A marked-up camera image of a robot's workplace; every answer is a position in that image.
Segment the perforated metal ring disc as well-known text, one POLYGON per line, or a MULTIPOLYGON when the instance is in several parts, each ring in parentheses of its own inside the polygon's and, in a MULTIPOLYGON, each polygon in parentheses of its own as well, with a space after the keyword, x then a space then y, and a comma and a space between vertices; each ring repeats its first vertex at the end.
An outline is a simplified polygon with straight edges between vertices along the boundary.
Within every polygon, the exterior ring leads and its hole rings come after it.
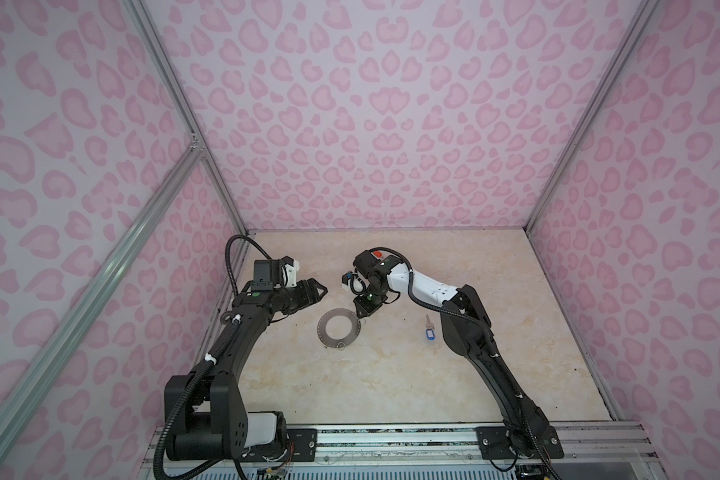
POLYGON ((326 348, 343 350, 351 345, 361 332, 361 322, 352 310, 335 308, 318 321, 317 336, 326 348))

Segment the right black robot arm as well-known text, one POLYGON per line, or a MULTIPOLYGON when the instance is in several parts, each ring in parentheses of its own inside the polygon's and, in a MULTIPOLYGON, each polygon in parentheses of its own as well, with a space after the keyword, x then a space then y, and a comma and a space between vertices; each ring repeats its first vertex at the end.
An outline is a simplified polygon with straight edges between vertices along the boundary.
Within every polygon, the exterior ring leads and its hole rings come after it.
POLYGON ((489 315, 473 287, 435 280, 416 271, 401 253, 385 247, 358 254, 341 282, 354 295, 360 318, 388 304, 392 293, 406 295, 416 305, 439 314, 445 344, 475 368, 499 407, 505 431, 499 446, 511 455, 545 462, 564 456, 555 428, 502 357, 489 315))

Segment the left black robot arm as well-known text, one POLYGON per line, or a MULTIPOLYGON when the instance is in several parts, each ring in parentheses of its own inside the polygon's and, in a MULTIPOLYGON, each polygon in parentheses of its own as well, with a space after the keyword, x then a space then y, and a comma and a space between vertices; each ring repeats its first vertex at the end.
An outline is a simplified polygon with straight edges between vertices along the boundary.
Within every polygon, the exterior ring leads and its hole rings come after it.
POLYGON ((327 288, 315 279, 292 287, 249 291, 223 316, 226 326, 209 351, 186 374, 172 376, 163 393, 164 427, 155 447, 154 469, 164 462, 199 460, 203 468, 245 454, 278 460, 288 451, 284 414, 249 412, 239 380, 255 343, 275 315, 290 315, 319 303, 327 288))

